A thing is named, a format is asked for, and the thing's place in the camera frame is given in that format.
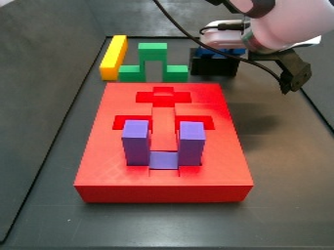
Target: red block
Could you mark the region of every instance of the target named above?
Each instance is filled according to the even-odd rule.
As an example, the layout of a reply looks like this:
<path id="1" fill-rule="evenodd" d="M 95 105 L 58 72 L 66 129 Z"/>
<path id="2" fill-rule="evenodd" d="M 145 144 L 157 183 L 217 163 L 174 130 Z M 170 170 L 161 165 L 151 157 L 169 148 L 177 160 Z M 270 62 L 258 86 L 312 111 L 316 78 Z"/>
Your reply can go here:
<path id="1" fill-rule="evenodd" d="M 181 166 L 179 170 L 150 170 L 149 166 L 127 166 L 122 145 L 120 115 L 142 115 L 154 129 L 153 103 L 141 94 L 158 89 L 169 108 L 175 103 L 175 124 L 182 120 L 203 121 L 206 144 L 202 166 Z M 171 100 L 174 92 L 181 99 Z M 239 144 L 231 115 L 218 84 L 108 83 L 96 114 L 75 187 L 86 202 L 238 202 L 245 200 L 253 179 Z"/>
<path id="2" fill-rule="evenodd" d="M 178 151 L 174 107 L 153 108 L 150 149 L 153 151 Z"/>

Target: yellow block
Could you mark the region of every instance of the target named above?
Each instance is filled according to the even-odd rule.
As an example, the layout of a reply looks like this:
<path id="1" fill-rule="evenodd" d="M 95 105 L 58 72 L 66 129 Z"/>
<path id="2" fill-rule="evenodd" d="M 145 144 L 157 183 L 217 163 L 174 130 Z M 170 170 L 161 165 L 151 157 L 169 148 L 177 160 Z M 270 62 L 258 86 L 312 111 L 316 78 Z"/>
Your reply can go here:
<path id="1" fill-rule="evenodd" d="M 127 35 L 115 35 L 99 66 L 102 80 L 118 80 L 119 68 L 129 50 Z"/>

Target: black cable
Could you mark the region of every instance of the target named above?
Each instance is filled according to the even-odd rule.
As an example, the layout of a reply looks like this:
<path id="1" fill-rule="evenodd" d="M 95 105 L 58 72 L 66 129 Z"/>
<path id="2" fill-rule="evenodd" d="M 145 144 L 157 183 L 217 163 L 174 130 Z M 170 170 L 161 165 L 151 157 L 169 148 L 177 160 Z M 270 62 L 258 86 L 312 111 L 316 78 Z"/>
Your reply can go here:
<path id="1" fill-rule="evenodd" d="M 158 8 L 161 9 L 163 15 L 166 16 L 166 18 L 170 20 L 170 22 L 179 28 L 179 30 L 189 36 L 189 38 L 191 38 L 197 44 L 199 46 L 202 46 L 205 49 L 213 51 L 214 53 L 225 56 L 226 58 L 229 59 L 234 59 L 234 60 L 239 60 L 241 62 L 245 62 L 245 63 L 249 63 L 257 67 L 259 67 L 261 69 L 263 69 L 269 74 L 271 74 L 271 76 L 277 79 L 277 81 L 279 82 L 279 84 L 285 84 L 279 78 L 279 76 L 275 74 L 275 72 L 269 68 L 266 67 L 265 65 L 262 65 L 261 63 L 258 62 L 254 62 L 254 61 L 250 61 L 247 59 L 243 59 L 241 57 L 237 57 L 237 56 L 233 56 L 227 53 L 223 53 L 222 51 L 214 49 L 213 47 L 210 47 L 209 45 L 203 44 L 198 39 L 195 39 L 194 36 L 191 36 L 191 34 L 182 28 L 182 26 L 178 24 L 178 22 L 174 20 L 174 18 L 171 17 L 171 15 L 169 14 L 169 12 L 165 10 L 163 6 L 161 5 L 159 1 L 158 0 L 153 0 L 153 2 L 155 3 L 155 5 L 158 6 Z"/>
<path id="2" fill-rule="evenodd" d="M 203 27 L 203 28 L 199 30 L 199 34 L 203 35 L 203 31 L 207 30 L 209 28 L 217 28 L 217 29 L 218 29 L 218 26 L 206 26 L 206 27 Z"/>

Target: purple pillar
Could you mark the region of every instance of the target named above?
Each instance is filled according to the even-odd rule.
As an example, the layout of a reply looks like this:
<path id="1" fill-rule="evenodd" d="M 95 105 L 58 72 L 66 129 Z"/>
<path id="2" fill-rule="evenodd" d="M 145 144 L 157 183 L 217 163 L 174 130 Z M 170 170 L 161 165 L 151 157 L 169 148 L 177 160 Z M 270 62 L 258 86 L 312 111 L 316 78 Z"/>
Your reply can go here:
<path id="1" fill-rule="evenodd" d="M 205 145 L 202 122 L 181 122 L 179 166 L 199 166 Z"/>
<path id="2" fill-rule="evenodd" d="M 129 166 L 149 166 L 149 121 L 127 120 L 123 129 L 123 148 Z"/>

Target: red base plate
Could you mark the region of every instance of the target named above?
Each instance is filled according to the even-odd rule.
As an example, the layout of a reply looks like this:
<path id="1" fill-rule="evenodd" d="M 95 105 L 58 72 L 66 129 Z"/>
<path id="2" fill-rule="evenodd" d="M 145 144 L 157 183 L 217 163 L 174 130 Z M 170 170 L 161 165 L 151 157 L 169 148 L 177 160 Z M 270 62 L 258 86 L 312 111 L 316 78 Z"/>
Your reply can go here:
<path id="1" fill-rule="evenodd" d="M 201 166 L 181 166 L 179 170 L 127 166 L 122 144 L 125 122 L 147 119 L 151 129 L 154 106 L 154 112 L 162 106 L 175 110 L 175 125 L 166 124 L 167 131 L 175 127 L 178 134 L 181 121 L 205 123 Z M 219 85 L 108 83 L 75 187 L 86 202 L 243 201 L 253 179 Z"/>

